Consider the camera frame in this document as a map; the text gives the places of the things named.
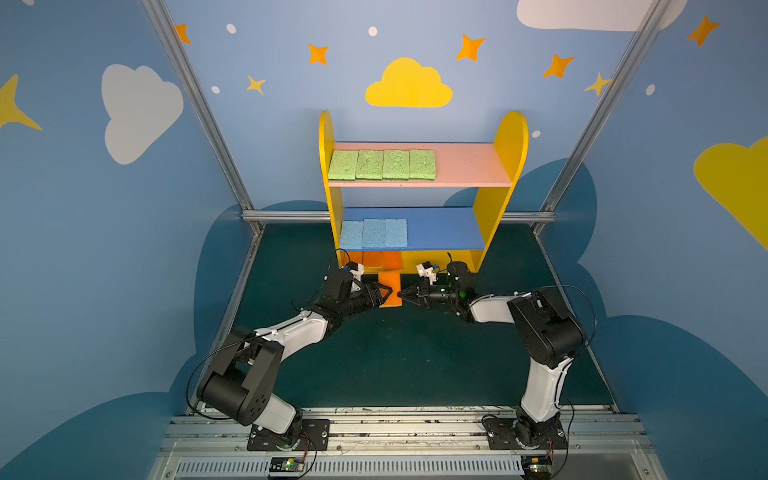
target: white cloud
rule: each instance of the white cloud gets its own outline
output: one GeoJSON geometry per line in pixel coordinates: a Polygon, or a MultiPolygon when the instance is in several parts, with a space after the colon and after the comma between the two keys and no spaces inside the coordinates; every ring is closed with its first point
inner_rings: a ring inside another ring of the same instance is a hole
{"type": "Polygon", "coordinates": [[[136,161],[184,109],[179,87],[144,66],[108,66],[101,96],[111,118],[104,133],[107,150],[122,165],[136,161]]]}
{"type": "MultiPolygon", "coordinates": [[[[683,11],[688,0],[672,0],[661,27],[683,11]]],[[[653,0],[520,0],[518,19],[523,25],[547,30],[636,31],[653,0]]]]}

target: green sponge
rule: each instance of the green sponge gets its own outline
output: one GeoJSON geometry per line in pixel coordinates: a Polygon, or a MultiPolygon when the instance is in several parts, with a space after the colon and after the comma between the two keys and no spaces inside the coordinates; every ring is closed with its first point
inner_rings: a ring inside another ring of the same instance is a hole
{"type": "Polygon", "coordinates": [[[361,150],[357,157],[355,177],[366,180],[381,180],[384,168],[384,152],[381,150],[361,150]]]}
{"type": "Polygon", "coordinates": [[[411,150],[411,178],[435,179],[434,150],[411,150]]]}
{"type": "Polygon", "coordinates": [[[334,150],[328,180],[355,180],[357,150],[334,150]]]}
{"type": "Polygon", "coordinates": [[[384,150],[384,178],[408,180],[410,155],[407,150],[384,150]]]}

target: dark green table surface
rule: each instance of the dark green table surface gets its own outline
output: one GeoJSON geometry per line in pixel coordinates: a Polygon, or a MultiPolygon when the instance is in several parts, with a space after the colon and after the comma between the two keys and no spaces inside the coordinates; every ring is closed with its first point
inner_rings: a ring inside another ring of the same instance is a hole
{"type": "MultiPolygon", "coordinates": [[[[269,326],[296,315],[333,262],[329,224],[267,225],[236,325],[269,326]]],[[[404,276],[403,285],[415,276],[404,276]]],[[[554,282],[527,225],[501,225],[475,289],[497,295],[554,282]]],[[[468,324],[444,310],[375,309],[280,367],[275,393],[312,406],[514,406],[529,357],[514,326],[468,324]]],[[[574,404],[610,404],[591,357],[579,356],[564,385],[574,404]]]]}

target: blue shelf board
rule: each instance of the blue shelf board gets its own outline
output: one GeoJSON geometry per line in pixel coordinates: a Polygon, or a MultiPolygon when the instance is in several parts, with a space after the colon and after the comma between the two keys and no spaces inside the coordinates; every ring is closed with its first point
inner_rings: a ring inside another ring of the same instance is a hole
{"type": "Polygon", "coordinates": [[[362,251],[484,250],[475,212],[471,207],[345,208],[345,221],[366,218],[404,218],[408,246],[362,248],[362,251]]]}

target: robotic arm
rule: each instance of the robotic arm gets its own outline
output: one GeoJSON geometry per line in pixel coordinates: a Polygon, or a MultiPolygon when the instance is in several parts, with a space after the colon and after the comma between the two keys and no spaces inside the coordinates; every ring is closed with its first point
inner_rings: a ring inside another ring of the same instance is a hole
{"type": "Polygon", "coordinates": [[[229,347],[213,357],[200,377],[198,398],[241,425],[270,430],[279,445],[295,447],[302,434],[301,411],[272,393],[280,363],[330,336],[345,316],[374,309],[389,298],[390,287],[362,282],[364,271],[363,265],[349,262],[331,273],[320,298],[282,323],[233,328],[224,340],[229,347]]]}
{"type": "Polygon", "coordinates": [[[435,267],[417,268],[422,280],[398,292],[403,300],[424,308],[448,305],[470,323],[514,323],[531,356],[528,384],[515,423],[515,438],[523,448],[546,442],[560,419],[560,394],[568,369],[585,347],[584,328],[557,290],[541,289],[514,296],[478,295],[476,274],[464,262],[451,261],[439,279],[435,267]]]}

